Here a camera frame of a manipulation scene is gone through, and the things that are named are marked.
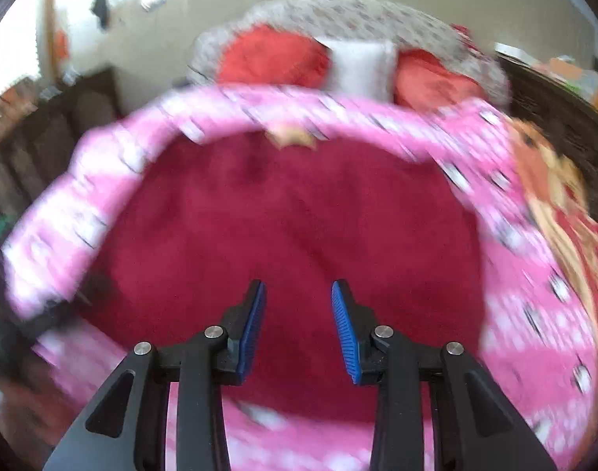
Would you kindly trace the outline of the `dark red fleece garment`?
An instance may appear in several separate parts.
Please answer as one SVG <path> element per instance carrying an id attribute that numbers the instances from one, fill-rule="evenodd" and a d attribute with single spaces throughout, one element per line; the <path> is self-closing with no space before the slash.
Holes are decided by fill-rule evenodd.
<path id="1" fill-rule="evenodd" d="M 349 378 L 330 301 L 356 300 L 415 342 L 477 351 L 482 250 L 474 212 L 430 159 L 363 141 L 272 145 L 261 132 L 179 137 L 148 168 L 91 272 L 108 281 L 86 320 L 125 348 L 174 345 L 220 319 L 250 282 L 267 289 L 238 401 L 369 422 L 376 393 Z"/>

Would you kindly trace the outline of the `pink penguin blanket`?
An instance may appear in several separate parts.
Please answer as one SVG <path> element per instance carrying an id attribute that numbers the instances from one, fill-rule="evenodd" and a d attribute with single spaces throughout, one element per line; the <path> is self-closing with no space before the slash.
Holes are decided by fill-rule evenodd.
<path id="1" fill-rule="evenodd" d="M 510 120 L 469 99 L 423 116 L 395 105 L 291 87 L 192 88 L 89 131 L 67 170 L 3 245 L 9 295 L 24 315 L 68 296 L 97 253 L 142 168 L 176 137 L 200 144 L 301 126 L 312 136 L 366 141 L 404 159 L 433 159 L 480 218 L 484 257 L 481 356 L 566 470 L 587 433 L 598 389 L 598 338 L 544 236 L 529 220 Z"/>

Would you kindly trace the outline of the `orange patterned blanket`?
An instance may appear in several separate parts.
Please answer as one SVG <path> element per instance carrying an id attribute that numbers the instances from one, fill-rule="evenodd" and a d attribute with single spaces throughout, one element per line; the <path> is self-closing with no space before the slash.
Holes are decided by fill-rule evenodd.
<path id="1" fill-rule="evenodd" d="M 598 348 L 598 222 L 589 214 L 582 174 L 534 124 L 509 118 L 507 125 L 530 213 L 592 319 Z"/>

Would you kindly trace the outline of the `dark wooden headboard shelf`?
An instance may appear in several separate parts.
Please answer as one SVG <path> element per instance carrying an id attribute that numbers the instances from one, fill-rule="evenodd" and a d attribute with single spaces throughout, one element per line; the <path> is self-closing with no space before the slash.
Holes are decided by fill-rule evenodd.
<path id="1" fill-rule="evenodd" d="M 510 115 L 535 123 L 556 153 L 569 157 L 586 183 L 589 214 L 598 221 L 598 111 L 571 90 L 499 53 L 510 81 Z"/>

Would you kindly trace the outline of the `dark wooden cabinet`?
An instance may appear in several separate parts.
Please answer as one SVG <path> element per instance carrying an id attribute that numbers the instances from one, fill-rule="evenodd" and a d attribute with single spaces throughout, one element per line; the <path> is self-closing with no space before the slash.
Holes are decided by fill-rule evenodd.
<path id="1" fill-rule="evenodd" d="M 53 90 L 0 137 L 0 241 L 64 173 L 83 135 L 124 117 L 112 66 Z"/>

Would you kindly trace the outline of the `right red heart pillow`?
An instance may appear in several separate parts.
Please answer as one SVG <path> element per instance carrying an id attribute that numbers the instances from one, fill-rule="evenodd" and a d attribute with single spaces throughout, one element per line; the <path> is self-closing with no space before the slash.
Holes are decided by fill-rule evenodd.
<path id="1" fill-rule="evenodd" d="M 469 98 L 487 99 L 480 84 L 452 72 L 423 49 L 401 50 L 394 78 L 394 102 L 419 113 L 431 113 Z"/>

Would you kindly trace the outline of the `red heart pillow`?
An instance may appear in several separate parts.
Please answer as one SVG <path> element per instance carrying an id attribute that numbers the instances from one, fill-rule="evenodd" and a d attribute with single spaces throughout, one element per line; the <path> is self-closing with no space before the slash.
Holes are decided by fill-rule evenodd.
<path id="1" fill-rule="evenodd" d="M 394 102 L 419 113 L 431 113 L 469 98 L 487 99 L 480 84 L 452 72 L 423 49 L 401 50 L 394 78 Z"/>
<path id="2" fill-rule="evenodd" d="M 262 24 L 223 49 L 216 82 L 320 88 L 330 67 L 329 48 L 315 38 Z"/>

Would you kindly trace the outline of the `white pillow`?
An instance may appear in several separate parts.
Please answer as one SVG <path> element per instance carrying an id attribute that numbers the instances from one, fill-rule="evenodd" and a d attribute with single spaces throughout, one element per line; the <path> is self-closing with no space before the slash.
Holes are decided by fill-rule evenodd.
<path id="1" fill-rule="evenodd" d="M 392 42 L 363 42 L 317 37 L 329 51 L 331 65 L 323 91 L 392 102 L 398 49 Z"/>

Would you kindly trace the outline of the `left red heart pillow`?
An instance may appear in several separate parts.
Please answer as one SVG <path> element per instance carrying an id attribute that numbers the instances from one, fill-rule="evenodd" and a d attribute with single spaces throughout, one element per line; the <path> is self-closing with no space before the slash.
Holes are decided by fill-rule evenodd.
<path id="1" fill-rule="evenodd" d="M 330 67 L 329 48 L 315 38 L 262 24 L 223 49 L 216 82 L 320 88 Z"/>

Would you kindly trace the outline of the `floral quilt roll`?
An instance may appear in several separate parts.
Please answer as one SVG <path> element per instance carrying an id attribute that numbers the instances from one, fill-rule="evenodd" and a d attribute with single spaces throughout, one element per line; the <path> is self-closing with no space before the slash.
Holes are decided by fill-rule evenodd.
<path id="1" fill-rule="evenodd" d="M 202 32 L 194 41 L 186 79 L 215 81 L 220 55 L 238 33 L 259 24 L 314 37 L 389 40 L 403 50 L 423 49 L 448 70 L 476 81 L 498 108 L 511 102 L 500 64 L 469 43 L 468 36 L 429 14 L 390 0 L 267 0 L 244 16 Z"/>

